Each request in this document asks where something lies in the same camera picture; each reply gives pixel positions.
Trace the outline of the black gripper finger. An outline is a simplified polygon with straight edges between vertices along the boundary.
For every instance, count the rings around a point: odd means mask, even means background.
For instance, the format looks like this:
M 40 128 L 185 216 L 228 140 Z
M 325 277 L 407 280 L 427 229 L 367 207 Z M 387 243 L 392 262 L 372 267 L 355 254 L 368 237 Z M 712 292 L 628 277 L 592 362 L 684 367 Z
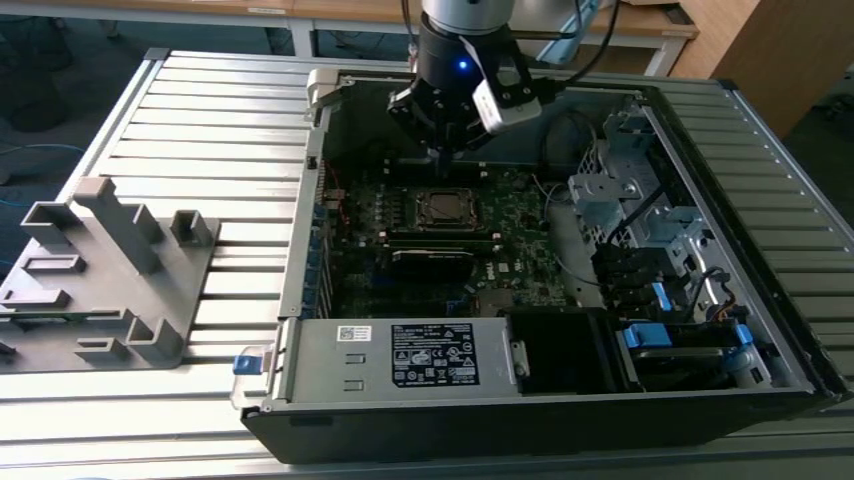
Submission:
M 425 150 L 436 174 L 449 165 L 449 140 L 441 99 L 425 88 L 407 88 L 389 97 L 387 113 L 400 129 Z
M 452 122 L 447 126 L 447 168 L 459 161 L 469 151 L 479 149 L 492 135 L 481 121 Z

